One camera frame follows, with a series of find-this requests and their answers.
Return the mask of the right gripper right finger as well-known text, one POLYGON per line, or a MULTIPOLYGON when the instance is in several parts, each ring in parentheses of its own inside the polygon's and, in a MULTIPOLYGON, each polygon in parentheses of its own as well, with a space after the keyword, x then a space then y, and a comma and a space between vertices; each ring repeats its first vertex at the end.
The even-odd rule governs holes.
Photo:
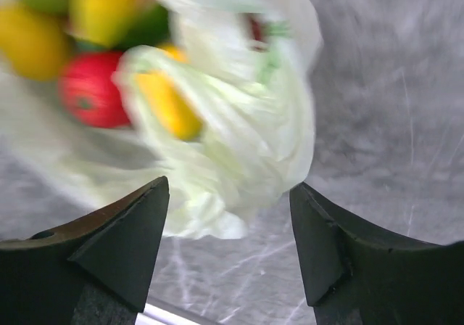
POLYGON ((394 233, 305 183, 289 194, 307 304, 318 324, 461 324, 463 243, 394 233))

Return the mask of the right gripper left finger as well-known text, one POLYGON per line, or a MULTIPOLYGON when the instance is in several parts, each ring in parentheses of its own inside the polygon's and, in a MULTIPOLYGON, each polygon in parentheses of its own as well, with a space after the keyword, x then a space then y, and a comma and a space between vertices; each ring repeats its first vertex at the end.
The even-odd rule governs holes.
POLYGON ((159 177, 28 239, 1 242, 3 324, 134 324, 152 282, 170 193, 159 177))

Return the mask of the green plastic bag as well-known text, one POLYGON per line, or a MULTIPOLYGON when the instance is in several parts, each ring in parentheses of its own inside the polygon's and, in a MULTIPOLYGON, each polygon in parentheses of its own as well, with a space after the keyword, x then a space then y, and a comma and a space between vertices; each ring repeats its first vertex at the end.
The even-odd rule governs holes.
POLYGON ((323 39, 310 0, 160 0, 181 64, 148 46, 123 57, 115 80, 132 131, 76 123, 50 83, 1 64, 1 132, 11 150, 88 210, 166 176, 164 233, 240 239, 256 212, 304 181, 315 143, 307 72, 323 39), (162 69, 203 118, 194 141, 171 136, 149 111, 136 76, 162 69))

